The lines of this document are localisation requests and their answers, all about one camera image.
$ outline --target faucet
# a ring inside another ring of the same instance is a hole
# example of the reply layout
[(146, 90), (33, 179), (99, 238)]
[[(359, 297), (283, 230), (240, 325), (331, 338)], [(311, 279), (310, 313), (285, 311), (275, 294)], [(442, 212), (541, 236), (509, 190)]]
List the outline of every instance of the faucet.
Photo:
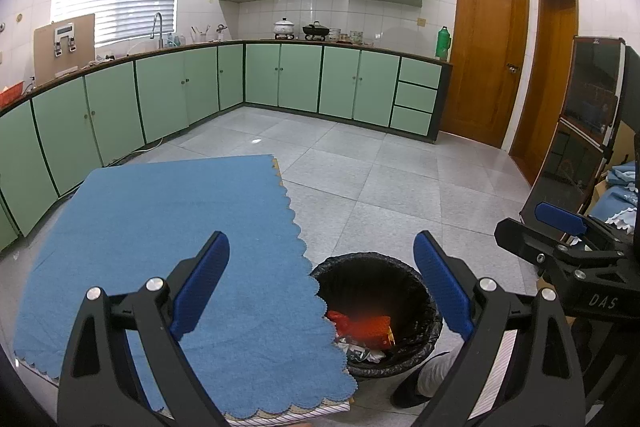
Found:
[(154, 15), (154, 27), (151, 28), (151, 36), (150, 39), (153, 39), (156, 36), (156, 20), (160, 17), (160, 39), (158, 41), (158, 49), (162, 49), (162, 14), (160, 12), (156, 12)]

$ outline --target red basket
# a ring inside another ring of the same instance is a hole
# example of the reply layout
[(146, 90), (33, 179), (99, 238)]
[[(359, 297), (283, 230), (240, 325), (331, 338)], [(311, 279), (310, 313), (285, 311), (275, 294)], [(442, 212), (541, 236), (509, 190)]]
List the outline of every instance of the red basket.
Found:
[(0, 92), (0, 107), (9, 105), (14, 100), (17, 100), (22, 95), (22, 86), (24, 82), (18, 82), (15, 86), (11, 86), (6, 91)]

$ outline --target tile floor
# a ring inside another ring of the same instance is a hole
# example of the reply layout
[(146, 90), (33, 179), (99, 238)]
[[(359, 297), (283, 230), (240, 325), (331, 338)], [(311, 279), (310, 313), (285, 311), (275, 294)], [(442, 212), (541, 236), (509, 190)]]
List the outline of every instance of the tile floor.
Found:
[[(505, 217), (518, 219), (529, 185), (508, 155), (440, 133), (436, 144), (260, 108), (243, 107), (206, 121), (130, 162), (273, 154), (295, 222), (314, 264), (353, 251), (379, 251), (415, 266), (412, 242), (430, 230), (444, 250), (476, 275), (505, 289), (535, 293), (535, 272), (501, 250), (492, 233)], [(52, 208), (29, 237), (0, 259), (0, 343), (12, 345), (15, 315), (38, 249), (60, 215)], [(445, 327), (435, 353), (460, 343)], [(316, 419), (316, 427), (408, 426), (421, 407), (395, 410), (389, 395), (403, 375), (360, 384), (348, 413)], [(54, 406), (50, 384), (29, 377), (40, 400)]]

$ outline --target blue gripper pad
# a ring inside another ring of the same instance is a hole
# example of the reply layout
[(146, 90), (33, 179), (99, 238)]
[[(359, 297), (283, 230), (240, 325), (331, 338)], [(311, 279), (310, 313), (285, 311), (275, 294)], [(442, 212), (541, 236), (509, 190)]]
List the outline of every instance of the blue gripper pad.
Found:
[(587, 231), (580, 216), (549, 203), (537, 204), (534, 215), (537, 220), (564, 233), (579, 236)]
[(423, 233), (415, 236), (414, 260), (447, 326), (459, 333), (465, 342), (468, 341), (474, 331), (471, 302), (438, 250)]
[(174, 299), (174, 319), (169, 331), (176, 341), (196, 328), (228, 261), (229, 240), (220, 233)]

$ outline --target black shoe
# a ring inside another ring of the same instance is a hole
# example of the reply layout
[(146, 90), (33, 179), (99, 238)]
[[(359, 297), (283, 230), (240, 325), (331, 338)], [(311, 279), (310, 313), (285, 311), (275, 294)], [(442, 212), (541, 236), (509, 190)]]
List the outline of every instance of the black shoe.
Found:
[[(449, 351), (439, 353), (435, 357), (432, 357), (432, 359), (435, 359), (436, 357), (444, 355), (448, 352)], [(389, 401), (391, 402), (391, 405), (396, 407), (396, 409), (408, 409), (409, 407), (415, 407), (416, 405), (428, 402), (431, 399), (431, 397), (423, 396), (417, 391), (420, 372), (421, 370), (423, 370), (424, 366), (429, 363), (429, 360), (427, 360), (424, 365), (421, 365), (418, 369), (412, 372), (412, 374), (406, 377), (391, 395)]]

